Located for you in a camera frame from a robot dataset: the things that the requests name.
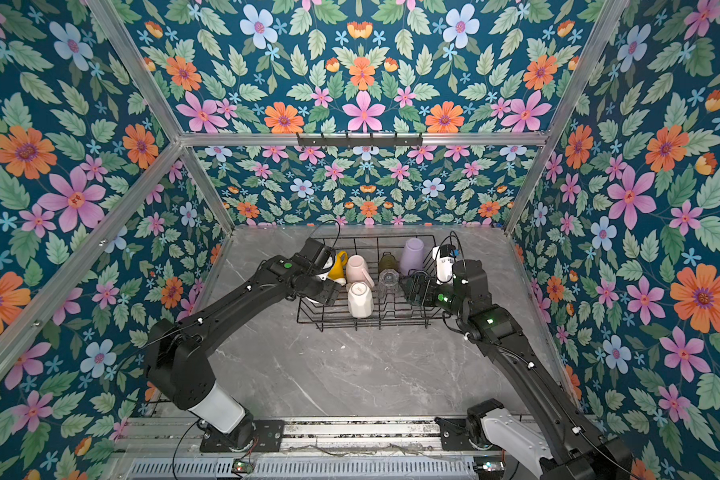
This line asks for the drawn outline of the black wire dish rack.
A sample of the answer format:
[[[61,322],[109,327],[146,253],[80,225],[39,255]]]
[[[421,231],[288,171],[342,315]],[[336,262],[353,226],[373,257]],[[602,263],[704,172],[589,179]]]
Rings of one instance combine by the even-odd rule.
[[[342,287],[338,299],[333,306],[318,306],[309,300],[300,300],[296,321],[299,324],[312,324],[318,330],[330,328],[378,328],[422,326],[427,328],[438,319],[447,319],[450,314],[437,307],[421,307],[408,303],[401,286],[394,299],[383,301],[378,295],[379,271],[378,261],[383,252],[391,252],[399,261],[406,240],[405,235],[355,236],[341,237],[337,241],[336,250],[346,251],[350,255],[361,255],[367,262],[370,274],[375,282],[372,288],[374,311],[369,318],[355,319],[348,309],[348,288]],[[416,272],[425,272],[436,276],[433,259],[425,260],[424,268]]]

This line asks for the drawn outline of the clear glass cup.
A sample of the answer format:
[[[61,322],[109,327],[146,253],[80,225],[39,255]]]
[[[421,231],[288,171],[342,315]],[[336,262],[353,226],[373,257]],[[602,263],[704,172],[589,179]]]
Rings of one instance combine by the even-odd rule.
[[[400,287],[400,274],[393,268],[379,273],[378,295],[383,301],[394,299]]]

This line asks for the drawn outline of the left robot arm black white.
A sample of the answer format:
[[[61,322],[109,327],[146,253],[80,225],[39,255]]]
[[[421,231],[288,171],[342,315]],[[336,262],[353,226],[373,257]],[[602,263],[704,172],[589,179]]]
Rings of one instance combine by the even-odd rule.
[[[292,256],[262,261],[242,285],[204,309],[178,323],[158,321],[145,345],[147,380],[178,409],[203,421],[224,447],[248,449],[253,416],[218,383],[209,358],[248,321],[283,300],[334,304],[340,289],[328,278],[334,257],[334,248],[308,238]]]

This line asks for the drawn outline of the amber textured glass cup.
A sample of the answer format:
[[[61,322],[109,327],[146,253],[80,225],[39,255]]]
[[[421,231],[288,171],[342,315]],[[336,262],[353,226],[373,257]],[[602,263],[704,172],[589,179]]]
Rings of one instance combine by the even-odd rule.
[[[378,271],[386,270],[399,271],[399,262],[391,252],[383,252],[378,261]]]

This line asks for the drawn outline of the lilac plastic cup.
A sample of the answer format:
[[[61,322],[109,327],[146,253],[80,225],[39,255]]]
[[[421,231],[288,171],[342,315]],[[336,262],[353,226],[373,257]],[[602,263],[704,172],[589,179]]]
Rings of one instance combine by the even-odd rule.
[[[424,268],[426,247],[421,238],[412,237],[406,240],[399,260],[399,272],[402,276],[410,276]]]

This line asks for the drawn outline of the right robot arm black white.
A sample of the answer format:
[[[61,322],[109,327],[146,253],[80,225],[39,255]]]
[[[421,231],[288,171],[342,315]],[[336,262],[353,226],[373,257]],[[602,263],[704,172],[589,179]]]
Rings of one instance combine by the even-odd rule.
[[[628,479],[633,454],[620,438],[607,439],[569,398],[540,361],[519,322],[492,299],[478,260],[461,260],[439,282],[416,271],[401,281],[406,298],[438,306],[455,318],[520,395],[537,427],[515,420],[497,400],[468,410],[472,443],[501,447],[538,479]]]

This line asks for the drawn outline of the yellow mug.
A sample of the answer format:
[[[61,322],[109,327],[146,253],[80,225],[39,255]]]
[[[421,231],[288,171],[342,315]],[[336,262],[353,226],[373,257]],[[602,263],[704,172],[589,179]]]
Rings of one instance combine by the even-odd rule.
[[[345,276],[345,267],[349,259],[346,251],[338,251],[334,257],[333,264],[328,272],[328,278],[336,283],[345,285],[347,280]]]

